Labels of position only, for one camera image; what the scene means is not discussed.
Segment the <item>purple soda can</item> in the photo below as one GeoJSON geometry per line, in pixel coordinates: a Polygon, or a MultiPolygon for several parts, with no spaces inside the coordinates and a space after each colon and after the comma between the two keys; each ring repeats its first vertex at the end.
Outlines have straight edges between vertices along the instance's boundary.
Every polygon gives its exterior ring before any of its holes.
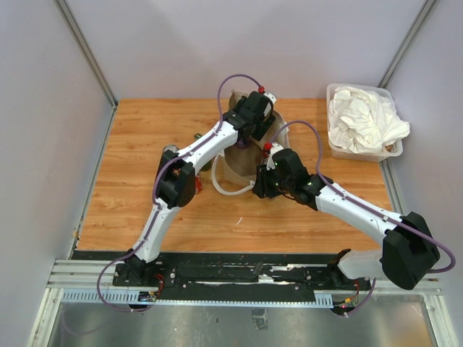
{"type": "Polygon", "coordinates": [[[244,150],[244,149],[247,149],[249,146],[251,145],[250,142],[245,142],[245,141],[238,141],[235,146],[240,149],[240,150],[244,150]]]}

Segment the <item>tan canvas tote bag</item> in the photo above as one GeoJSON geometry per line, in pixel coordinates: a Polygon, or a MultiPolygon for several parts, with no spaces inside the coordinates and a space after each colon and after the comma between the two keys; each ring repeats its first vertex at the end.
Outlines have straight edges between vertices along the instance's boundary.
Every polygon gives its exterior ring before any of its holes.
{"type": "Polygon", "coordinates": [[[227,196],[235,196],[250,191],[256,181],[256,167],[261,164],[263,146],[286,124],[284,118],[277,111],[273,111],[275,122],[264,135],[261,141],[251,139],[251,145],[244,150],[235,145],[220,152],[213,160],[211,167],[211,180],[217,192],[227,196]],[[218,182],[217,167],[222,169],[225,181],[240,186],[241,189],[231,192],[223,189],[218,182]]]}

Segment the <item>red Coke can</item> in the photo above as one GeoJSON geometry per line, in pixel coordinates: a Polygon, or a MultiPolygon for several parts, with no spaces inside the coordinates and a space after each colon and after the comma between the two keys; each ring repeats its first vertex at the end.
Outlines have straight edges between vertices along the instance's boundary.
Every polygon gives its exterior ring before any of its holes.
{"type": "Polygon", "coordinates": [[[196,194],[199,194],[203,189],[203,185],[202,185],[202,182],[201,182],[201,179],[200,179],[200,176],[197,175],[195,177],[195,193],[196,194]]]}
{"type": "Polygon", "coordinates": [[[179,148],[174,144],[170,144],[170,145],[167,145],[166,147],[163,148],[164,153],[167,152],[167,151],[177,153],[179,151],[179,148]]]}

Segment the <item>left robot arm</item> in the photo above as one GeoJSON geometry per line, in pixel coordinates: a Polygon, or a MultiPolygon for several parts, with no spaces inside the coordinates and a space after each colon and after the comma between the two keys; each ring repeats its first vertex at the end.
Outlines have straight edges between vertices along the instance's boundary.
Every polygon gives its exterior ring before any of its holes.
{"type": "Polygon", "coordinates": [[[270,129],[276,97],[253,91],[220,115],[213,128],[191,145],[161,156],[152,191],[153,207],[140,238],[129,250],[124,263],[139,286],[150,284],[161,244],[176,214],[196,193],[196,176],[206,163],[238,142],[260,140],[270,129]]]}

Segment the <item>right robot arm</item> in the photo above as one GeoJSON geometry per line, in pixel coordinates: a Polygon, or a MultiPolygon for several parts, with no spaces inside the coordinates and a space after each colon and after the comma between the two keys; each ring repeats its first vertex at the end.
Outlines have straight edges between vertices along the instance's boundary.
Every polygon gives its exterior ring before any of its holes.
{"type": "Polygon", "coordinates": [[[388,278],[412,290],[440,259],[424,218],[381,209],[348,193],[328,177],[310,174],[298,154],[276,143],[265,144],[253,193],[259,198],[289,195],[295,202],[332,215],[368,235],[379,249],[337,254],[328,282],[346,288],[358,278],[388,278]]]}

